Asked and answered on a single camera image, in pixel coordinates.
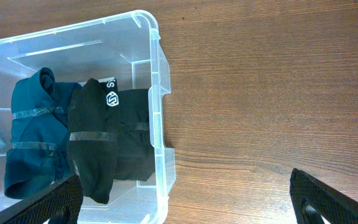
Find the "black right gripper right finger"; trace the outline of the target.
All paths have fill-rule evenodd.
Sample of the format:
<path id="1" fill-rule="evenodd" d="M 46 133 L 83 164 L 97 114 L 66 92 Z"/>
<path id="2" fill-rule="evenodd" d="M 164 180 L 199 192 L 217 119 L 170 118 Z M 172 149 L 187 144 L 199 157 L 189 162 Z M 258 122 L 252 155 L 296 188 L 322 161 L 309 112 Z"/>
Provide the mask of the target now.
<path id="1" fill-rule="evenodd" d="M 298 223 L 358 223 L 357 201 L 302 170 L 291 172 L 290 197 Z"/>

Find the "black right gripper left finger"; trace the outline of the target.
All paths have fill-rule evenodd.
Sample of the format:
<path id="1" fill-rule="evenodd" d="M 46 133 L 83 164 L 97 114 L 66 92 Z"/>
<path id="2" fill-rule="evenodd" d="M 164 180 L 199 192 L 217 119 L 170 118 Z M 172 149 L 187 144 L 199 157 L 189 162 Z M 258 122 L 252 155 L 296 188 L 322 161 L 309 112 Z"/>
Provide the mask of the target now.
<path id="1" fill-rule="evenodd" d="M 0 223 L 76 224 L 83 203 L 77 175 L 59 180 L 0 212 Z"/>

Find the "dark blue garment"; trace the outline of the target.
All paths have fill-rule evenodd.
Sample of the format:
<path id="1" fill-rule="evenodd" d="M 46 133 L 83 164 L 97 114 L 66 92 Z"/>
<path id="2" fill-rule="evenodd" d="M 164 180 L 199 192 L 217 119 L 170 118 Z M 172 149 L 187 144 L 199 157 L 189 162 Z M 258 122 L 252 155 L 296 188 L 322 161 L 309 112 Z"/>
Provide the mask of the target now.
<path id="1" fill-rule="evenodd" d="M 71 174 L 66 152 L 68 106 L 73 91 L 80 88 L 78 83 L 56 82 L 47 67 L 16 83 L 5 196 L 24 199 Z"/>

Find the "black garment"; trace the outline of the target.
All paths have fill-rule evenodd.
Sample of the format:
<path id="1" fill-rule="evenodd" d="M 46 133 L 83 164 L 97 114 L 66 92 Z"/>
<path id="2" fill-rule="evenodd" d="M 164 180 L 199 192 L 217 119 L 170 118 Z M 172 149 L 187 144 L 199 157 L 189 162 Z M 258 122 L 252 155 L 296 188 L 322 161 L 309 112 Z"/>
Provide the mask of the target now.
<path id="1" fill-rule="evenodd" d="M 68 108 L 69 159 L 78 170 L 84 196 L 107 204 L 118 155 L 120 125 L 117 81 L 91 78 L 75 90 Z"/>
<path id="2" fill-rule="evenodd" d="M 116 180 L 147 181 L 155 172 L 155 150 L 150 143 L 148 89 L 119 92 L 119 152 Z"/>

